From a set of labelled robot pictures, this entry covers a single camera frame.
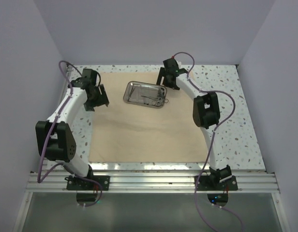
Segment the steel instrument tray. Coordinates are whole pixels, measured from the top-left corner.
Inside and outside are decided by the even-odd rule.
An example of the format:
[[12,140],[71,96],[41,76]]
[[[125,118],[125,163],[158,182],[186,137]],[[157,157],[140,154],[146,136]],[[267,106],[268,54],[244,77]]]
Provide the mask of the steel instrument tray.
[[144,104],[144,101],[143,101],[143,99],[141,97],[141,95],[139,96],[140,97],[139,98],[139,102],[135,102],[133,100],[133,95],[131,96],[130,100],[127,101],[128,91],[129,91],[129,88],[131,87],[131,85],[141,86],[141,95],[155,96],[156,95],[156,92],[158,90],[161,90],[162,92],[164,92],[164,97],[167,98],[166,97],[166,95],[167,95],[167,89],[165,87],[163,87],[163,86],[149,84],[149,83],[143,83],[143,82],[137,82],[137,81],[130,81],[127,84],[126,90],[125,90],[124,95],[123,95],[123,100],[124,100],[125,103],[139,105],[139,106],[145,106],[145,107],[150,107],[150,108],[157,108],[157,107],[145,105]]

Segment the steel tweezers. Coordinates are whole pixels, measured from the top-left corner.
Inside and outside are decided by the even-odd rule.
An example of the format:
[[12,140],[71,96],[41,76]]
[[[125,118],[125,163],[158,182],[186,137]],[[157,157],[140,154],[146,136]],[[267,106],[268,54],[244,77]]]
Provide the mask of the steel tweezers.
[[128,97],[127,97],[127,101],[130,100],[133,92],[134,92],[134,89],[135,89],[135,86],[134,85],[131,85],[131,87],[129,88],[129,91],[128,91]]
[[133,100],[139,102],[139,96],[141,95],[141,86],[134,86],[133,88]]

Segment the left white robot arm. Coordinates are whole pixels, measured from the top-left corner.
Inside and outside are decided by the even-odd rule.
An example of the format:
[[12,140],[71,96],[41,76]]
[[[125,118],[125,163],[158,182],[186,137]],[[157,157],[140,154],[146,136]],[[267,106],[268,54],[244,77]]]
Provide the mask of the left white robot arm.
[[95,178],[89,174],[89,165],[76,154],[76,141],[71,125],[80,110],[94,111],[95,107],[109,105],[103,84],[70,88],[58,108],[45,121],[35,126],[39,154],[37,182],[42,183],[57,166],[64,167],[71,174],[79,176],[77,183],[88,190],[94,186]]

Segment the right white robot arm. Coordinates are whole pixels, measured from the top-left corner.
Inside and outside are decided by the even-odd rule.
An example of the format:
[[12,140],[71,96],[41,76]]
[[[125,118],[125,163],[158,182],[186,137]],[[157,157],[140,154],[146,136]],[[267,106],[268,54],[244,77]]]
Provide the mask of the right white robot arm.
[[162,84],[175,90],[183,90],[193,100],[193,121],[204,135],[208,154],[205,164],[209,164],[209,175],[198,177],[197,182],[214,189],[222,189],[233,175],[226,158],[214,151],[214,139],[216,131],[235,112],[235,100],[230,98],[233,109],[229,116],[220,120],[220,107],[218,93],[230,97],[224,91],[208,91],[201,89],[189,76],[190,72],[184,68],[160,68],[156,84]]

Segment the steel surgical scissors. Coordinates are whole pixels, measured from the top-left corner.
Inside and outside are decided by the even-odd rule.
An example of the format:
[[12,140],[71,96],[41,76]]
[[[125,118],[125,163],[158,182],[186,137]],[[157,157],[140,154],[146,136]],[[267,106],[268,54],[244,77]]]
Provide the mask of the steel surgical scissors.
[[168,103],[169,100],[167,98],[163,98],[163,97],[157,97],[154,98],[153,100],[153,105],[156,107],[160,107],[163,106],[165,103]]

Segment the beige surgical cloth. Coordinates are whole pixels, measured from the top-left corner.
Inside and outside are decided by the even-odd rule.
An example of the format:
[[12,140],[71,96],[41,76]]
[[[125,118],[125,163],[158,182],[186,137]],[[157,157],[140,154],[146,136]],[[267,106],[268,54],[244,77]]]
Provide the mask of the beige surgical cloth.
[[92,117],[90,162],[203,162],[204,135],[193,121],[193,101],[182,90],[168,89],[168,103],[155,109],[124,102],[130,81],[155,83],[155,72],[101,74],[109,105]]

